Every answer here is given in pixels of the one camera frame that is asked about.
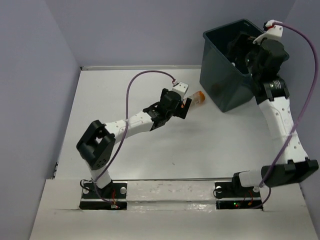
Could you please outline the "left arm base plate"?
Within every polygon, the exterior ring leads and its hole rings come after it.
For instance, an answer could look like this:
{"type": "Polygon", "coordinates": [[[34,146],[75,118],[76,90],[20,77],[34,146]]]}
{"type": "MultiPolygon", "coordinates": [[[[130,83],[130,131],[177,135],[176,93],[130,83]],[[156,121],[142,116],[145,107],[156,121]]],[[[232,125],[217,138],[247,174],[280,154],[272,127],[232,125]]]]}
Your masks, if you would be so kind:
{"type": "Polygon", "coordinates": [[[91,180],[82,179],[79,208],[81,210],[119,211],[127,209],[127,181],[114,180],[103,189],[94,186],[91,180]]]}

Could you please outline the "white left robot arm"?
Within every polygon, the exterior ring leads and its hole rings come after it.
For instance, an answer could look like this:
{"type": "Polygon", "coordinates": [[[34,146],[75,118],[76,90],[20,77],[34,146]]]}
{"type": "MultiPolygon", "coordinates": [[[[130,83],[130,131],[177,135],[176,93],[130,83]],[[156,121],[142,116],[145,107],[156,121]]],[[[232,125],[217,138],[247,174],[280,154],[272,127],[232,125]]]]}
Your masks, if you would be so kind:
{"type": "Polygon", "coordinates": [[[76,149],[85,160],[93,182],[93,191],[104,198],[110,194],[112,179],[108,172],[113,148],[124,139],[158,129],[166,124],[171,117],[185,119],[192,100],[185,94],[189,86],[183,82],[172,87],[164,88],[160,100],[128,119],[109,123],[93,121],[78,143],[76,149]]]}

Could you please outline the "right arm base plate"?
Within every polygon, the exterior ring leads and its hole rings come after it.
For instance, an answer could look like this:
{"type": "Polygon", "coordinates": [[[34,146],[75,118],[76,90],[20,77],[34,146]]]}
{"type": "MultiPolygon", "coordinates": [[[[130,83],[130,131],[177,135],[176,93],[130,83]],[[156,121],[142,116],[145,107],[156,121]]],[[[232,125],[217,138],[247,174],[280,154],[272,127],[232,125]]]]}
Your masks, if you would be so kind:
{"type": "Polygon", "coordinates": [[[217,210],[262,209],[262,198],[256,187],[234,187],[231,181],[214,183],[212,192],[217,210]]]}

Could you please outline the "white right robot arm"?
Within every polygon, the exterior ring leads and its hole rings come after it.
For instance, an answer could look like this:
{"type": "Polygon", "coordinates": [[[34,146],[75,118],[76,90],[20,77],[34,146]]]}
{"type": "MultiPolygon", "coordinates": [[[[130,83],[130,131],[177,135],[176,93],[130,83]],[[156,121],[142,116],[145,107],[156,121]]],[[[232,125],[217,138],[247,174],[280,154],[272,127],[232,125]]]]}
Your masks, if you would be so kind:
{"type": "Polygon", "coordinates": [[[235,196],[249,188],[265,185],[269,188],[301,183],[319,169],[304,150],[298,133],[293,129],[290,93],[278,74],[283,62],[289,59],[279,40],[240,33],[228,44],[227,58],[241,68],[247,68],[251,90],[267,122],[276,157],[275,163],[257,170],[236,172],[230,183],[235,196]]]}

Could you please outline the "orange label bottle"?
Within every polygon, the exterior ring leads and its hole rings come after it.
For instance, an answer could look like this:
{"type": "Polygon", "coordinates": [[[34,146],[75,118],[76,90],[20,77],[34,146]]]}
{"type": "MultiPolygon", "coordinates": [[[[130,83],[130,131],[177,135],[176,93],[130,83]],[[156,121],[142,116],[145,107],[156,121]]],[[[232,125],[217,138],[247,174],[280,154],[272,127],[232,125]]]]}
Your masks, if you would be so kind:
{"type": "MultiPolygon", "coordinates": [[[[202,91],[197,91],[194,94],[188,96],[187,98],[191,99],[191,103],[189,106],[189,110],[193,110],[197,107],[200,107],[205,102],[205,95],[202,91]]],[[[187,103],[187,98],[183,100],[183,105],[185,106],[187,103]]]]}

